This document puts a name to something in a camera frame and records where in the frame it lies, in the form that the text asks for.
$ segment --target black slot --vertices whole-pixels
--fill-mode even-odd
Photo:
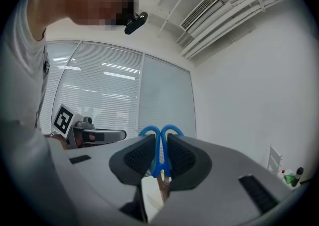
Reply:
[[[246,192],[258,207],[261,213],[266,213],[274,208],[278,202],[273,196],[261,185],[261,183],[253,176],[243,176],[238,179]]]
[[[91,157],[89,155],[81,155],[79,157],[71,158],[70,161],[71,161],[71,164],[76,164],[76,163],[79,163],[79,162],[82,162],[85,160],[89,160],[89,159],[91,159]]]

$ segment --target metal bracket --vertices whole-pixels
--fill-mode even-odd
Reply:
[[[258,0],[258,2],[259,2],[259,5],[261,6],[262,11],[266,12],[263,0]]]

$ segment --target bottle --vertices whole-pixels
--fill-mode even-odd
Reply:
[[[285,176],[285,171],[282,170],[281,173],[278,175],[278,177],[279,177],[280,180],[283,180],[284,176]]]
[[[291,182],[291,186],[292,187],[295,187],[297,185],[297,183],[299,182],[299,179],[300,179],[301,175],[303,174],[303,172],[304,172],[304,169],[302,167],[297,169],[297,172],[295,174],[295,178]]]

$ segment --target blue scissors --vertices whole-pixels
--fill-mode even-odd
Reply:
[[[155,158],[151,163],[149,170],[151,175],[154,178],[157,178],[160,195],[164,203],[169,197],[170,163],[167,157],[167,140],[165,136],[166,131],[169,129],[174,130],[178,135],[184,136],[183,132],[174,125],[166,125],[161,129],[161,131],[155,126],[148,126],[144,128],[139,135],[145,135],[146,132],[150,130],[153,130],[156,133]],[[160,140],[163,146],[164,163],[160,163]],[[162,170],[164,171],[164,180],[160,173]]]
[[[145,127],[139,134],[139,136],[142,136],[151,130],[154,131],[156,134],[155,158],[149,168],[151,175],[154,178],[158,177],[161,170],[164,170],[166,175],[170,177],[170,166],[169,166],[169,160],[167,157],[167,140],[165,136],[166,132],[169,129],[174,130],[178,135],[184,136],[183,132],[181,132],[181,130],[178,127],[171,124],[164,126],[161,131],[156,126],[148,126],[148,127]],[[164,163],[160,163],[160,140],[163,147]]]

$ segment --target person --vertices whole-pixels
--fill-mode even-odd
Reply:
[[[0,39],[0,119],[40,128],[39,115],[50,68],[45,31],[50,24],[70,18],[78,25],[125,25],[133,18],[134,2],[20,0]],[[52,137],[67,149],[61,135]]]

